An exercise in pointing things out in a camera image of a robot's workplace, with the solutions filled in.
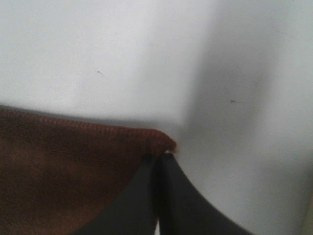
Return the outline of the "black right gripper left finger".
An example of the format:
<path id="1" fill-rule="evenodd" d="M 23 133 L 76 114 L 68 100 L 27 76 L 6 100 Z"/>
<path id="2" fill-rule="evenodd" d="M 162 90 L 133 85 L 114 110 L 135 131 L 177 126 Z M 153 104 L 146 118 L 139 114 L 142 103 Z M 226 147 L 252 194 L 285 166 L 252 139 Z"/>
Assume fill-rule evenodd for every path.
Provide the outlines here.
<path id="1" fill-rule="evenodd" d="M 75 235 L 153 235 L 156 218 L 153 203 L 153 170 L 156 157 L 145 155 L 125 189 L 96 218 Z"/>

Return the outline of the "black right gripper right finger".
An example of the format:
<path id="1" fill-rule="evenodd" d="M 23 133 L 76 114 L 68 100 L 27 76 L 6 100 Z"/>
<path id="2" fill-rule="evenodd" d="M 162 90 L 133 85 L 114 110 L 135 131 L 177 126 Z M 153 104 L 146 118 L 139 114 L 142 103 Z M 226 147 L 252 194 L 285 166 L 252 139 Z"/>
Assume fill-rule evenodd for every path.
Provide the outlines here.
<path id="1" fill-rule="evenodd" d="M 158 159 L 158 217 L 162 235 L 251 234 L 211 205 L 170 153 Z"/>

